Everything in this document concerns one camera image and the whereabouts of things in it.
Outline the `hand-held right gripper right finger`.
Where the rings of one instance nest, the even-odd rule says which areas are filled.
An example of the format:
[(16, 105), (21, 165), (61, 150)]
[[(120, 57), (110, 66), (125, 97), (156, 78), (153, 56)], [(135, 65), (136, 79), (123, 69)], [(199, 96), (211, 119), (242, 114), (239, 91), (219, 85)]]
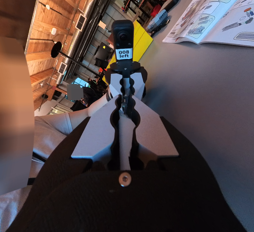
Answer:
[(179, 157), (160, 116), (135, 96), (130, 100), (130, 118), (135, 124), (130, 150), (131, 170), (143, 170), (150, 161)]

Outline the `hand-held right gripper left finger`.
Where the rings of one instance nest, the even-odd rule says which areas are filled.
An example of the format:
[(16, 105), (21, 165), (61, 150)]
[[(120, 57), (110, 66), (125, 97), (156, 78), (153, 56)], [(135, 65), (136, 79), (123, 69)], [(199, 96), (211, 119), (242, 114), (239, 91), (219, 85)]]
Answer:
[(118, 123), (121, 102), (122, 96), (117, 95), (90, 117), (72, 158), (100, 161), (109, 170), (120, 169)]

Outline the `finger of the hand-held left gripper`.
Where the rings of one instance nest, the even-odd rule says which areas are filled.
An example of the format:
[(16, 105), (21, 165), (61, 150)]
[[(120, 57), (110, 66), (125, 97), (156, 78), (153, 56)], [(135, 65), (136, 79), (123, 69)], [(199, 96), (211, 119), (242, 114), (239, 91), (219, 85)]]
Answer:
[(141, 73), (133, 73), (131, 74), (131, 79), (134, 80), (134, 84), (132, 87), (134, 88), (135, 92), (132, 93), (136, 98), (142, 99), (145, 83)]
[(110, 93), (113, 97), (118, 96), (119, 94), (122, 95), (122, 85), (120, 84), (120, 80), (122, 79), (122, 75), (120, 74), (111, 74), (110, 76)]

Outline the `grey track link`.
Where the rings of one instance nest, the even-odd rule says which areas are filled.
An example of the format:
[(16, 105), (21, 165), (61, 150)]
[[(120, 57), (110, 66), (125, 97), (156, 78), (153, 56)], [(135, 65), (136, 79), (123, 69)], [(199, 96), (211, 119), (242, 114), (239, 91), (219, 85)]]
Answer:
[(127, 88), (127, 89), (125, 89), (125, 94), (122, 95), (122, 103), (121, 103), (120, 112), (129, 118), (131, 118), (131, 114), (132, 114), (131, 100), (132, 100), (131, 88)]

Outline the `grey orange toy robot model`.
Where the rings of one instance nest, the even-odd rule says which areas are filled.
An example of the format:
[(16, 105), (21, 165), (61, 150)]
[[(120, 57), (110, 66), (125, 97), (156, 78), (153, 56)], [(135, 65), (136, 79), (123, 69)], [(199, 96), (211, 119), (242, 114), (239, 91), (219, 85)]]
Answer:
[(164, 9), (159, 12), (148, 24), (146, 31), (148, 33), (158, 32), (170, 22), (167, 11)]

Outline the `person's left forearm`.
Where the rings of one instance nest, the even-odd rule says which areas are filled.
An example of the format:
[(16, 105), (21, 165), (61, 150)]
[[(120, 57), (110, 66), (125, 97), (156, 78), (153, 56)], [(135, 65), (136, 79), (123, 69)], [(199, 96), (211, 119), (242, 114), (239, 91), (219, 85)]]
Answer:
[(69, 113), (72, 129), (74, 130), (84, 119), (91, 117), (97, 110), (107, 103), (106, 94), (99, 100), (95, 101), (88, 108)]

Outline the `grey desk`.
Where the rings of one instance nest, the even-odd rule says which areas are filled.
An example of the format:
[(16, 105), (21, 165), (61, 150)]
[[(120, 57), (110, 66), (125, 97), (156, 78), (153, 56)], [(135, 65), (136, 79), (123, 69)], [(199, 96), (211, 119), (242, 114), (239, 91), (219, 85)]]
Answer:
[(230, 208), (253, 231), (253, 48), (163, 43), (192, 0), (180, 0), (140, 63), (144, 103), (199, 150)]

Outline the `yellow plastic bin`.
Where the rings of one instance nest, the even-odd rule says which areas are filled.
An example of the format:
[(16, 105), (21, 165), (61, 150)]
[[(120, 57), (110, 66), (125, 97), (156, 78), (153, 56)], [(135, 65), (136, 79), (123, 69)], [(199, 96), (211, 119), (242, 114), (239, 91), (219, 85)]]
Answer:
[[(133, 49), (132, 49), (132, 61), (139, 62), (145, 51), (148, 49), (150, 44), (152, 43), (152, 37), (145, 31), (145, 29), (139, 24), (137, 21), (133, 22), (134, 25), (134, 41), (133, 41)], [(124, 58), (117, 58), (116, 53), (110, 60), (106, 69), (110, 68), (110, 65), (117, 60), (121, 60)], [(108, 81), (106, 80), (106, 73), (102, 80), (109, 85)]]

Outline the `black computer monitor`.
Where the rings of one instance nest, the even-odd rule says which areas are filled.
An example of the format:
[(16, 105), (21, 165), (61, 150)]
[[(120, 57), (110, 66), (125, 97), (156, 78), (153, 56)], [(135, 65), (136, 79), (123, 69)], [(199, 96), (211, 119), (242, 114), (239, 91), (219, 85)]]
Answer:
[(111, 47), (101, 42), (94, 55), (95, 66), (106, 68), (111, 56), (111, 50)]

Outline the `red container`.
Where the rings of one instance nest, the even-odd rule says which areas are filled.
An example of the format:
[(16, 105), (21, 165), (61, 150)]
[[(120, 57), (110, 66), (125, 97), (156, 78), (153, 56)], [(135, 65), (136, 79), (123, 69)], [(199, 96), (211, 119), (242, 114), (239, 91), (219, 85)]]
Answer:
[(161, 5), (156, 5), (154, 8), (153, 8), (153, 10), (152, 10), (152, 12), (151, 12), (151, 16), (154, 18), (159, 12), (160, 12), (160, 9), (162, 8), (162, 6)]

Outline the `person's pale shirt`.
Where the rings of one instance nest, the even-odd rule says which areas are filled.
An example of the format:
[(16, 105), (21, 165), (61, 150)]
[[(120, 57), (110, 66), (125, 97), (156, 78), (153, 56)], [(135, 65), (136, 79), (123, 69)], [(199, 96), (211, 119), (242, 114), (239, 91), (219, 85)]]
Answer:
[(34, 121), (33, 151), (47, 159), (73, 130), (69, 113), (35, 116)]

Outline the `white air vent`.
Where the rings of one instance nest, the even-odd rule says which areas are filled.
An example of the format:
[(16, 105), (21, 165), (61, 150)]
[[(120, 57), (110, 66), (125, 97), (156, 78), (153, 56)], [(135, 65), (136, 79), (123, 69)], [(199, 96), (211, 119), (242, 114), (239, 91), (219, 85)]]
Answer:
[(61, 75), (64, 75), (64, 73), (65, 73), (67, 67), (68, 67), (67, 64), (61, 62), (61, 63), (60, 63), (60, 66), (59, 66), (59, 69), (58, 69), (57, 72), (58, 72), (59, 74), (61, 74)]
[(86, 20), (87, 17), (85, 17), (83, 14), (80, 14), (78, 20), (75, 23), (75, 28), (78, 29), (79, 31), (82, 31)]

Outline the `black floor lamp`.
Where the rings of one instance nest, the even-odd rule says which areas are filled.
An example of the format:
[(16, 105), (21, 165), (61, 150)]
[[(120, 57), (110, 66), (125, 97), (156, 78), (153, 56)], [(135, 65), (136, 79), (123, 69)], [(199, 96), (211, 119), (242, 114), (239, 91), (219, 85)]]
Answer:
[(91, 69), (89, 69), (88, 67), (86, 67), (84, 64), (74, 60), (73, 58), (71, 58), (70, 56), (66, 55), (65, 53), (63, 53), (61, 51), (61, 48), (62, 48), (62, 43), (60, 41), (56, 42), (54, 44), (54, 46), (52, 47), (51, 49), (51, 57), (52, 58), (56, 58), (59, 54), (61, 54), (64, 58), (67, 58), (70, 60), (70, 62), (73, 62), (81, 67), (83, 67), (84, 69), (88, 70), (89, 72), (91, 72), (92, 74), (94, 74), (95, 76), (97, 77), (100, 77), (100, 75), (94, 71), (92, 71)]

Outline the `open instruction booklet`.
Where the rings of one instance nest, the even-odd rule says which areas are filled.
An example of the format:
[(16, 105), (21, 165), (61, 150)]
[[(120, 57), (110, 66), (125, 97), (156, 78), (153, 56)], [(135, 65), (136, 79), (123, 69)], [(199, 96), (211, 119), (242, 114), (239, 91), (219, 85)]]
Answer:
[(254, 0), (192, 0), (163, 43), (253, 47)]

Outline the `metal air duct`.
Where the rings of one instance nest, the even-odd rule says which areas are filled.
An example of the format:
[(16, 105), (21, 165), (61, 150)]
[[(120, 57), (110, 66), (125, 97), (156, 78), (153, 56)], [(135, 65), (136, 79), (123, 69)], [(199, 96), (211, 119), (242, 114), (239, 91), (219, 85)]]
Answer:
[(67, 67), (63, 74), (58, 73), (58, 78), (55, 84), (56, 86), (60, 85), (63, 80), (66, 81), (68, 78), (71, 78), (74, 74), (76, 67), (81, 65), (79, 53), (81, 50), (81, 46), (84, 45), (83, 36), (85, 35), (89, 22), (92, 21), (94, 11), (98, 12), (98, 8), (104, 2), (104, 0), (88, 0), (85, 4), (84, 9), (83, 11), (81, 11), (80, 15), (80, 17), (84, 17), (85, 19), (82, 29), (79, 30), (78, 28), (75, 28), (76, 30), (72, 36), (69, 49), (65, 53), (66, 56), (62, 55), (64, 59), (61, 62), (61, 66), (63, 66), (63, 64), (66, 64)]

